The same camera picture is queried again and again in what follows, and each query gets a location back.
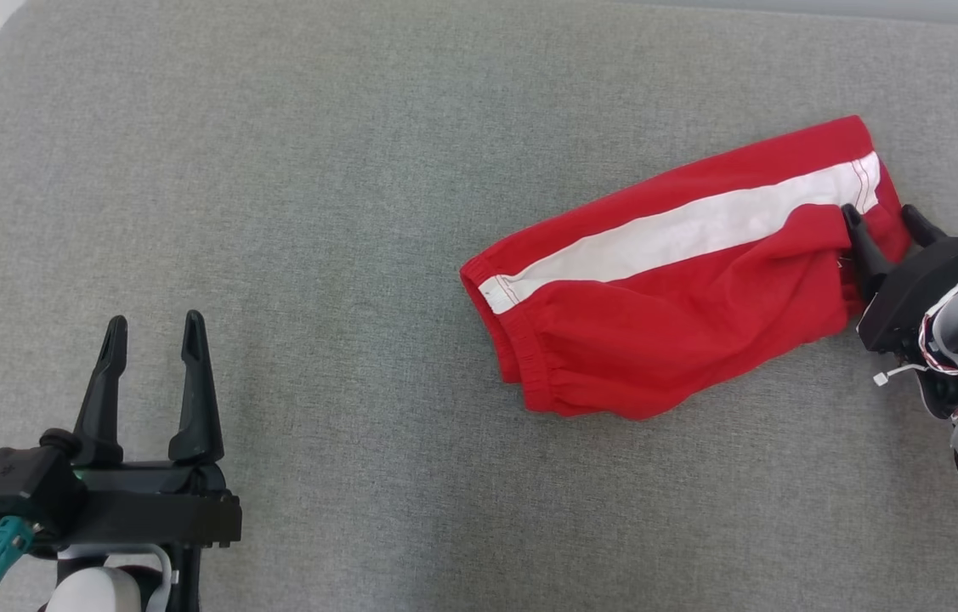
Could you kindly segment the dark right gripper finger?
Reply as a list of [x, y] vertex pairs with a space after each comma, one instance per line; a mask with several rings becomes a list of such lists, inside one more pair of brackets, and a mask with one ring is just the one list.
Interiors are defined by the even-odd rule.
[[903, 205], [901, 209], [907, 232], [910, 233], [911, 240], [920, 248], [927, 248], [930, 245], [948, 239], [948, 234], [942, 231], [936, 224], [933, 224], [921, 213], [915, 206]]
[[887, 258], [870, 233], [870, 226], [864, 221], [853, 204], [841, 207], [845, 228], [851, 243], [851, 260], [854, 266], [857, 290], [862, 298], [874, 298], [884, 279], [897, 267]]

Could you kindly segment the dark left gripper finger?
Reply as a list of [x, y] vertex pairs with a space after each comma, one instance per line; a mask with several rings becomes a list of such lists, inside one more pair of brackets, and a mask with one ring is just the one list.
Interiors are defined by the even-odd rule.
[[182, 341], [184, 388], [179, 429], [169, 439], [168, 460], [176, 464], [210, 464], [224, 457], [209, 340], [204, 317], [187, 311]]
[[81, 441], [81, 450], [73, 461], [76, 466], [93, 468], [122, 462], [117, 432], [118, 393], [127, 362], [128, 321], [124, 316], [115, 316], [103, 338], [73, 430]]

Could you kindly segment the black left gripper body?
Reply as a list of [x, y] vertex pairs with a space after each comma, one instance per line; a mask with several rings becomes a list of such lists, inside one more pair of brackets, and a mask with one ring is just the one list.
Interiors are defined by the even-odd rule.
[[82, 470], [81, 480], [85, 502], [63, 535], [63, 546], [228, 547], [241, 539], [239, 497], [215, 462], [130, 462]]

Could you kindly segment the red shorts white side stripe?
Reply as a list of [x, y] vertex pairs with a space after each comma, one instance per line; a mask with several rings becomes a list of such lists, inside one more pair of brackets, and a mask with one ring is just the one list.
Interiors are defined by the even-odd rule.
[[531, 411], [657, 416], [864, 309], [842, 216], [901, 202], [859, 116], [684, 164], [496, 241], [462, 284]]

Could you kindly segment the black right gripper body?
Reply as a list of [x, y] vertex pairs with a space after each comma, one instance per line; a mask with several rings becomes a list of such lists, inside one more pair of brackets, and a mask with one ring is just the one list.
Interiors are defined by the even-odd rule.
[[958, 237], [936, 241], [901, 261], [883, 280], [857, 325], [864, 348], [914, 354], [925, 313], [958, 283]]

